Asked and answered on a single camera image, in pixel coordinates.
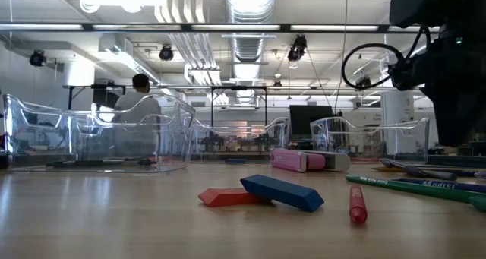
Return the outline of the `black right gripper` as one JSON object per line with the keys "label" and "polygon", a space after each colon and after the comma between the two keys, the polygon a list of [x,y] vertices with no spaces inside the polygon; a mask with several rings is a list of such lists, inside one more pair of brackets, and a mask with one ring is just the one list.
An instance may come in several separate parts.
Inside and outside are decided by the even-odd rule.
{"label": "black right gripper", "polygon": [[438,37],[425,50],[405,57],[392,48],[396,63],[389,65],[389,77],[397,90],[424,85],[421,92],[434,105],[440,145],[460,145],[468,139],[485,115],[485,92],[467,90],[485,82],[485,38],[479,36]]}

